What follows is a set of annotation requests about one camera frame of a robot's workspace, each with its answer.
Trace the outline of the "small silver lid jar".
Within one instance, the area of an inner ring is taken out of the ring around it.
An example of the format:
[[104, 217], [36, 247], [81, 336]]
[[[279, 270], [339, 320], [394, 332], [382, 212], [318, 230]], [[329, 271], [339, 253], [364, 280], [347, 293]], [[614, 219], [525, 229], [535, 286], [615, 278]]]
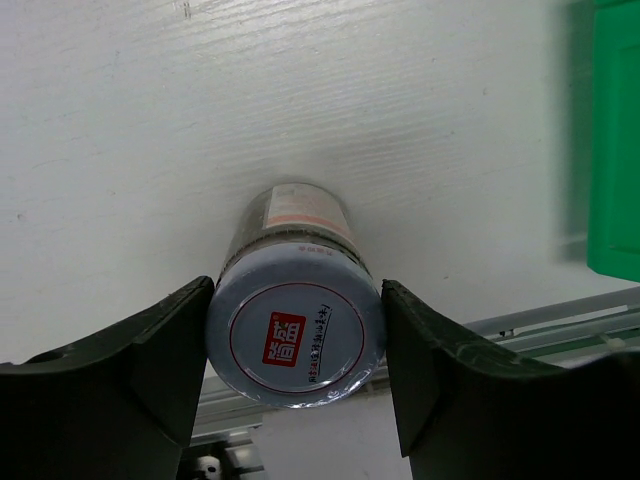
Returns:
[[369, 380], [385, 352], [382, 301], [336, 196], [293, 182], [248, 204], [205, 342], [217, 376], [269, 406], [323, 406]]

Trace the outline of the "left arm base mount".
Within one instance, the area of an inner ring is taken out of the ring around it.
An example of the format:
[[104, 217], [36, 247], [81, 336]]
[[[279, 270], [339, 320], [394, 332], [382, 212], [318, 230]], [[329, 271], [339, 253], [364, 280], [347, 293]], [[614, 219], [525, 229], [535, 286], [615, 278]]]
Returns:
[[217, 441], [187, 448], [176, 473], [183, 480], [268, 479], [257, 447], [249, 440]]

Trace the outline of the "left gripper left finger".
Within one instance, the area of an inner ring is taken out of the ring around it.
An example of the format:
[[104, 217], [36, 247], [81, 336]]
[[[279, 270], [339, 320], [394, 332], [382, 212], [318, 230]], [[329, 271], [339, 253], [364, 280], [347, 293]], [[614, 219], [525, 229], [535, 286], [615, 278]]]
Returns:
[[214, 282], [1, 366], [4, 479], [173, 479], [191, 441]]

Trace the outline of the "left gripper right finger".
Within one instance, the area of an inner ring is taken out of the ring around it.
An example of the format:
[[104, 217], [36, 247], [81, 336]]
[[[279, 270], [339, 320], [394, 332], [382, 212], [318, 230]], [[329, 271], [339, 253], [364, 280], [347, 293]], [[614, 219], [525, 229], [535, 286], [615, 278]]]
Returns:
[[639, 356], [564, 369], [383, 284], [400, 450], [416, 479], [635, 479]]

